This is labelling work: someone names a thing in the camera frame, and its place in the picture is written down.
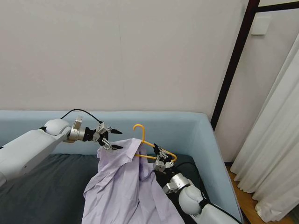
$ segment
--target white wall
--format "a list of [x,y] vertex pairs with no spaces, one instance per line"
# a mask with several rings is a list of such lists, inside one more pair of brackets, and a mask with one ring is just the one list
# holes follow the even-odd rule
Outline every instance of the white wall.
[[0,1],[0,109],[211,116],[247,2]]
[[[282,2],[262,0],[261,5]],[[241,149],[299,32],[299,9],[267,14],[272,16],[268,32],[248,37],[216,127],[224,161]]]

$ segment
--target wooden floor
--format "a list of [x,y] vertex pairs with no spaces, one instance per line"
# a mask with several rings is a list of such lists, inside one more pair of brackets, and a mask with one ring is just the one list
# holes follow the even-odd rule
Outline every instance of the wooden floor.
[[[229,168],[228,173],[230,176],[230,179],[232,180],[232,184],[234,186],[235,194],[237,195],[239,205],[246,215],[247,219],[250,221],[251,224],[265,224],[263,220],[258,216],[255,210],[255,206],[257,204],[257,201],[253,200],[251,197],[251,194],[245,193],[242,190],[237,188],[238,182],[234,182],[235,174],[233,174]],[[294,224],[294,222],[289,217],[283,218],[279,222],[268,222],[269,224]]]

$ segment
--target bed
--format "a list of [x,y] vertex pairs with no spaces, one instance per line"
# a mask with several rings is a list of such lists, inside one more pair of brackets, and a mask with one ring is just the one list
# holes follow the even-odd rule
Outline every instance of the bed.
[[[0,111],[0,145],[65,112]],[[211,202],[222,207],[242,222],[242,215],[228,173],[222,160],[208,118],[190,112],[92,112],[97,118],[123,132],[111,135],[110,141],[140,138],[146,127],[146,140],[178,154],[179,163],[196,164]],[[73,112],[65,119],[71,124],[83,115],[83,126],[95,127],[93,118]],[[97,172],[93,142],[62,143],[30,174],[0,188],[0,223],[80,223],[84,207],[83,190]],[[195,185],[198,176],[194,167],[182,172]]]

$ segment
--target black cable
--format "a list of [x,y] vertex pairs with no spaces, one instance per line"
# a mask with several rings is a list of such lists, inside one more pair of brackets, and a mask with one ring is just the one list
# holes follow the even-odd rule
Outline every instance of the black cable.
[[199,176],[199,189],[200,189],[200,192],[201,192],[201,196],[203,197],[204,200],[207,200],[207,203],[210,204],[211,206],[214,206],[215,208],[219,209],[220,211],[224,212],[225,214],[227,214],[228,216],[230,216],[232,219],[234,219],[237,223],[239,224],[242,224],[238,219],[236,219],[235,217],[233,217],[231,214],[229,214],[227,211],[223,210],[222,208],[218,207],[217,205],[211,203],[208,195],[207,195],[207,192],[206,192],[206,189],[205,189],[205,186],[203,185],[203,181],[199,175],[199,171],[196,167],[196,165],[192,162],[182,162],[181,164],[178,164],[177,165],[177,168],[184,165],[184,164],[191,164],[193,165],[195,168],[196,168],[196,171],[197,171],[197,175]]
[[91,113],[85,111],[85,110],[82,110],[82,109],[72,109],[70,111],[68,111],[64,116],[62,116],[60,119],[63,119],[65,118],[69,113],[73,112],[73,111],[82,111],[84,113],[87,113],[88,115],[90,115],[91,117],[93,117],[94,119],[96,119],[100,124],[103,123],[103,121],[100,121],[99,119],[97,119],[95,116],[93,116]]

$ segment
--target dark gray mattress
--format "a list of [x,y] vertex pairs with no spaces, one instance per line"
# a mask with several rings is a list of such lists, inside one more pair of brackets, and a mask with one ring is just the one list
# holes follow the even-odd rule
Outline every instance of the dark gray mattress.
[[[26,176],[4,184],[0,187],[0,224],[81,223],[83,191],[97,173],[98,161],[94,155],[54,154]],[[175,164],[186,161],[194,163],[192,157],[178,155]],[[179,169],[199,187],[194,166],[184,164]]]

